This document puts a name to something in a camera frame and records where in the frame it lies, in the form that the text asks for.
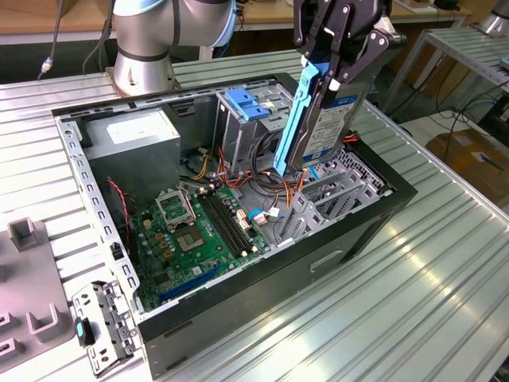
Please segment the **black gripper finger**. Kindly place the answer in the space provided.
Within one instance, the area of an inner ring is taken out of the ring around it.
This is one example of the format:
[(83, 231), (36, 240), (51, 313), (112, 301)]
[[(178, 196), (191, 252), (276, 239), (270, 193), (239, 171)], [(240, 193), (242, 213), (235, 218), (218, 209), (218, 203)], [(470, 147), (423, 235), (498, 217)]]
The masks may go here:
[(355, 33), (350, 23), (334, 30), (325, 74), (325, 102), (331, 104), (341, 96), (356, 95), (364, 100), (375, 74), (392, 50), (392, 33), (373, 25)]
[(352, 6), (345, 1), (295, 1), (293, 41), (306, 60), (330, 60), (338, 55)]

